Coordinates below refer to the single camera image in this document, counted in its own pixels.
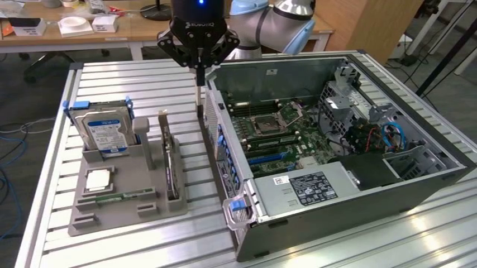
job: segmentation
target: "aluminum table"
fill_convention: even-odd
[[[358,60],[473,161],[477,145],[366,55]],[[376,103],[388,101],[362,80]],[[193,75],[171,60],[90,63],[68,73],[63,100],[130,96],[137,117],[161,139],[158,110],[169,110],[185,164],[189,213],[70,237],[67,225],[82,157],[82,138],[59,108],[16,267],[473,267],[477,265],[477,172],[417,208],[270,254],[236,261],[195,113]]]

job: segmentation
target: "hard drive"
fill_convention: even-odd
[[[86,150],[99,150],[103,157],[127,154],[127,148],[138,144],[133,132],[133,102],[75,102],[68,116],[77,126]]]

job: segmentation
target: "gray 3d-printed holder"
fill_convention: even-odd
[[[105,159],[101,151],[83,149],[73,217],[68,225],[71,236],[187,213],[179,146],[174,147],[173,152],[179,199],[169,200],[163,142],[147,140],[146,134],[150,131],[147,118],[134,119],[133,128],[141,138],[141,144],[129,147],[130,155]],[[94,170],[110,171],[110,184],[103,190],[87,192],[87,174]]]

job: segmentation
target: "motherboard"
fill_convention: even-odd
[[[229,105],[256,178],[326,164],[334,157],[308,109],[298,99]]]

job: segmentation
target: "wooden desk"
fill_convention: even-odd
[[[126,10],[141,10],[154,0],[133,1],[106,1],[107,5]],[[46,8],[38,2],[28,2],[24,5],[26,14],[31,17],[44,18],[48,22],[43,36],[16,36],[15,34],[3,37],[0,40],[0,53],[15,52],[44,52],[87,49],[111,49],[127,47],[131,50],[133,60],[142,60],[141,48],[157,46],[158,32],[167,30],[169,21],[151,21],[145,19],[139,12],[130,13],[118,18],[119,29],[117,33],[95,33],[91,35],[63,38],[56,22],[62,19],[62,14],[71,12],[73,8]],[[328,38],[333,33],[329,24],[314,17],[317,24],[313,29],[309,50],[324,51]]]

